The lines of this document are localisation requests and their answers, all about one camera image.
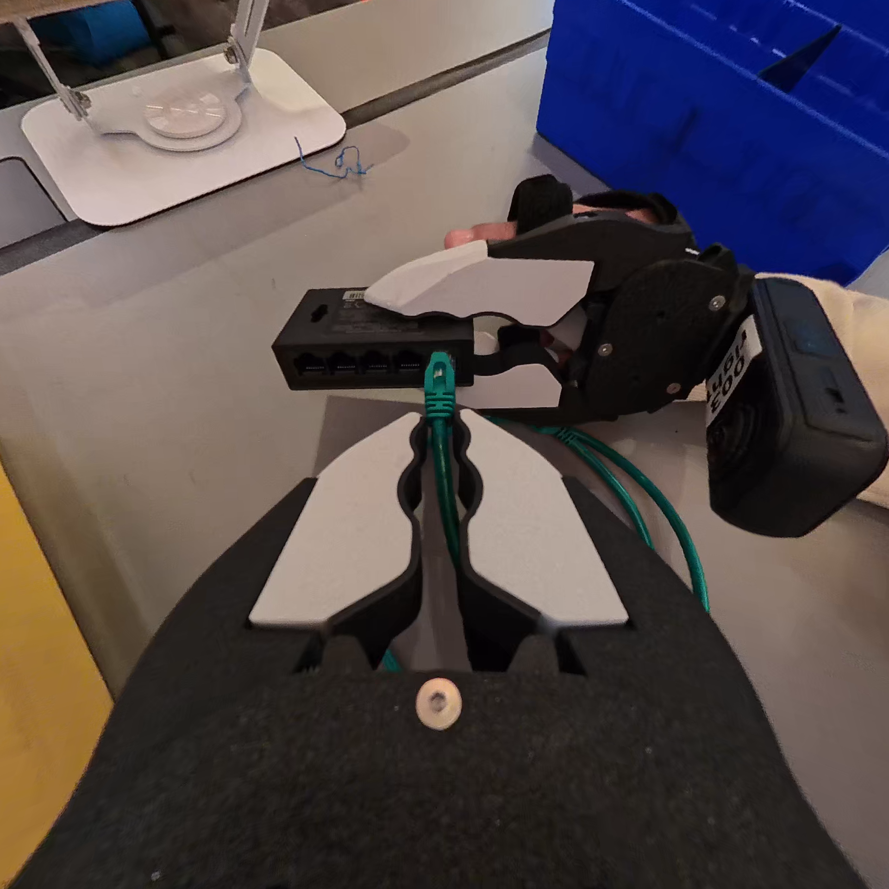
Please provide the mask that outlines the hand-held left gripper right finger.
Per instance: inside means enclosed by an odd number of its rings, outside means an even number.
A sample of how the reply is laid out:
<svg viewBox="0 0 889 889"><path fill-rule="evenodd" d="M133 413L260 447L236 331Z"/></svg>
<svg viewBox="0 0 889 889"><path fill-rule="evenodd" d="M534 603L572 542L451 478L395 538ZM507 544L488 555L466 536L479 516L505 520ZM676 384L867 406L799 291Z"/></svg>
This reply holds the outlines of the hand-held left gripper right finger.
<svg viewBox="0 0 889 889"><path fill-rule="evenodd" d="M466 457L481 480L467 524L470 568L531 608L540 628L619 627L628 613L561 473L470 409Z"/></svg>

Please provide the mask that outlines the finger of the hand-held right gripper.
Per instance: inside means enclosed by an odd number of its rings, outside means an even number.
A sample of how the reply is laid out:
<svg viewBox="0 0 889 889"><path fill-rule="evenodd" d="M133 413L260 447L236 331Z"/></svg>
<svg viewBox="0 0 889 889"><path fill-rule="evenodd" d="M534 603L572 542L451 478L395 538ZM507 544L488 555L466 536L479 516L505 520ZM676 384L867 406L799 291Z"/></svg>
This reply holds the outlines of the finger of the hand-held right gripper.
<svg viewBox="0 0 889 889"><path fill-rule="evenodd" d="M563 380L540 330L475 331L472 369L475 410L559 406Z"/></svg>
<svg viewBox="0 0 889 889"><path fill-rule="evenodd" d="M475 241L407 262L363 298L404 317L559 320L585 296L594 268L593 261L492 258Z"/></svg>

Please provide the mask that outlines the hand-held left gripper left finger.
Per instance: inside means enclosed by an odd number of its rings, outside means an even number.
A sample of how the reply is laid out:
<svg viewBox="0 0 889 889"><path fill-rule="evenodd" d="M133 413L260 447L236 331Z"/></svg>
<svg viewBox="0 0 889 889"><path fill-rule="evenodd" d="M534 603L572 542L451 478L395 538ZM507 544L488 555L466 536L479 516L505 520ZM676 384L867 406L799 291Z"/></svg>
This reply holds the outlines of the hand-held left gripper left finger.
<svg viewBox="0 0 889 889"><path fill-rule="evenodd" d="M413 520L397 485L416 456L411 412L352 445L315 480L249 614L258 628L331 629L396 581L412 558Z"/></svg>

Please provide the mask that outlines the black network switch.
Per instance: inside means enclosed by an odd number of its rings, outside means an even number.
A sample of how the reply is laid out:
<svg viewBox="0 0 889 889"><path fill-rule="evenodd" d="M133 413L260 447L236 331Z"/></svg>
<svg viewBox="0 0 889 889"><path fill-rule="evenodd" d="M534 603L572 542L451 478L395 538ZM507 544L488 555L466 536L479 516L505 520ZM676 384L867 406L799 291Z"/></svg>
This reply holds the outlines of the black network switch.
<svg viewBox="0 0 889 889"><path fill-rule="evenodd" d="M289 389L423 388L434 352L446 352L458 387L474 379L470 319L404 317L364 299L364 288L305 292L272 344Z"/></svg>

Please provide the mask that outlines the blue plastic bin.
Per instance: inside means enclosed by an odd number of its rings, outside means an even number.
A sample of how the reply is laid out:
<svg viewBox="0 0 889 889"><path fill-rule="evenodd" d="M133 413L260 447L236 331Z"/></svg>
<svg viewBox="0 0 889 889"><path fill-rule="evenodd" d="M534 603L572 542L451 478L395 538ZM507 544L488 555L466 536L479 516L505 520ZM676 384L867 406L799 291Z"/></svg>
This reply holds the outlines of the blue plastic bin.
<svg viewBox="0 0 889 889"><path fill-rule="evenodd" d="M790 94L758 80L838 23ZM847 284L887 250L887 27L887 2L555 2L537 130L704 246Z"/></svg>

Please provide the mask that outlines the yellow plastic bin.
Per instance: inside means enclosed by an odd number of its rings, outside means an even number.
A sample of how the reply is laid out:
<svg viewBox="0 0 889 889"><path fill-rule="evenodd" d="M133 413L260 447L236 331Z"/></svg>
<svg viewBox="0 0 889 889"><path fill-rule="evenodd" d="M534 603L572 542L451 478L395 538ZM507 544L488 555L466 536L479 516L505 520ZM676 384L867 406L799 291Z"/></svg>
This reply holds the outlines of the yellow plastic bin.
<svg viewBox="0 0 889 889"><path fill-rule="evenodd" d="M69 802L112 699L1 473L1 885Z"/></svg>

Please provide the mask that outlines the person's right hand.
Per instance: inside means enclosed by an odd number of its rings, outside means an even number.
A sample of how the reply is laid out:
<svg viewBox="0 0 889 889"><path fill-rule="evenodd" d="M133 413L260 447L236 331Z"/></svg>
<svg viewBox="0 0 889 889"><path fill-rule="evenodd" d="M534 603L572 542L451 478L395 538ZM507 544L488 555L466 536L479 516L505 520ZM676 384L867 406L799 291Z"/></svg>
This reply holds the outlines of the person's right hand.
<svg viewBox="0 0 889 889"><path fill-rule="evenodd" d="M617 209L617 212L646 224L656 224L658 221L656 212L648 207ZM444 248L452 249L475 241L504 241L513 239L516 236L516 220L487 222L477 224L471 228L452 229L444 238Z"/></svg>

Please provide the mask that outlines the blue thread scrap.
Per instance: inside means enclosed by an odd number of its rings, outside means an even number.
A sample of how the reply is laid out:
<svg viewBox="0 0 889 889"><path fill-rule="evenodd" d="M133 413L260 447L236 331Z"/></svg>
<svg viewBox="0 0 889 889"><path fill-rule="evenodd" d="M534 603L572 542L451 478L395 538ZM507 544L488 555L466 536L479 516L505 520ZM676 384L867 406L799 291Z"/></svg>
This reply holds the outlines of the blue thread scrap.
<svg viewBox="0 0 889 889"><path fill-rule="evenodd" d="M301 141L297 136L295 136L294 142L298 150L298 160L302 169L323 176L328 180L343 182L350 178L361 178L372 170L372 165L365 166L362 163L361 152L358 146L344 146L334 158L332 169L328 170L308 163Z"/></svg>

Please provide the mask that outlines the black divider of blue bin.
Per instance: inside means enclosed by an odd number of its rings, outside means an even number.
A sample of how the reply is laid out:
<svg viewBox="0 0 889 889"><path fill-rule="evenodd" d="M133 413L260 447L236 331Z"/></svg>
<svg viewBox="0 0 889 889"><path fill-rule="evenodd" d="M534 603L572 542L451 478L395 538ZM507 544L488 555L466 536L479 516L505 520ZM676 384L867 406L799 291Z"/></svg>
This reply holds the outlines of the black divider of blue bin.
<svg viewBox="0 0 889 889"><path fill-rule="evenodd" d="M758 73L758 80L784 94L790 94L839 36L842 29L842 24L836 24L822 36L762 69Z"/></svg>

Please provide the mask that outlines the white tablet stand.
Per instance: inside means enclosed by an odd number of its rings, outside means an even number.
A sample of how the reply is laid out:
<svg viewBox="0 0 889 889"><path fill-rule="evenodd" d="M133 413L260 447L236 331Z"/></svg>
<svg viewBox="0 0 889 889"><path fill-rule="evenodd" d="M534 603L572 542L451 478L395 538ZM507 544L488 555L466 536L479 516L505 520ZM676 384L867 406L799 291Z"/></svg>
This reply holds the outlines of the white tablet stand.
<svg viewBox="0 0 889 889"><path fill-rule="evenodd" d="M258 48L269 1L241 1L216 54L92 89L63 83L29 20L80 2L2 2L55 99L21 130L74 215L104 228L183 205L344 137L343 117L292 67Z"/></svg>

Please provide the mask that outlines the blue bucket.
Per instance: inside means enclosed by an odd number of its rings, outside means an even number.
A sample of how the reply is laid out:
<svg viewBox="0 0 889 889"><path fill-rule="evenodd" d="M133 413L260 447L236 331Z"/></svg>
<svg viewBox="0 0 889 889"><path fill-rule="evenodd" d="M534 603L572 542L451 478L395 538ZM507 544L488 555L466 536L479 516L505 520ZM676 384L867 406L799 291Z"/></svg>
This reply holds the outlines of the blue bucket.
<svg viewBox="0 0 889 889"><path fill-rule="evenodd" d="M102 67L150 46L151 38L130 1L85 6L29 20L43 42L70 50L83 63Z"/></svg>

